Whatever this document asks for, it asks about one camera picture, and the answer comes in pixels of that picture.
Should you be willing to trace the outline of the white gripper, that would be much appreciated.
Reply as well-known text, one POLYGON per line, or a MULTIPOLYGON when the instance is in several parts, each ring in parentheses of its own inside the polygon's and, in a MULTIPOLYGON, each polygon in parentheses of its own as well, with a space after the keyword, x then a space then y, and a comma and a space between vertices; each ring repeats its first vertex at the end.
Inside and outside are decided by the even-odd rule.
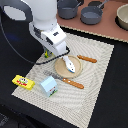
POLYGON ((56 25, 51 30, 41 31, 35 28, 32 23, 30 23, 29 31, 36 40, 38 40, 55 56, 62 55, 66 52, 66 34, 59 25, 56 25))

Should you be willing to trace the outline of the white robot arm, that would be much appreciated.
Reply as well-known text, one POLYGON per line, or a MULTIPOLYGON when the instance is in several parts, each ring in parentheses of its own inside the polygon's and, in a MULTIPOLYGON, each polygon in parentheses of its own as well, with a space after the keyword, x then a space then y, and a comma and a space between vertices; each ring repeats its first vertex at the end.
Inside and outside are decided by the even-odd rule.
POLYGON ((28 21, 31 35, 55 56, 66 52, 66 34, 57 23, 57 0, 0 0, 5 14, 28 21))

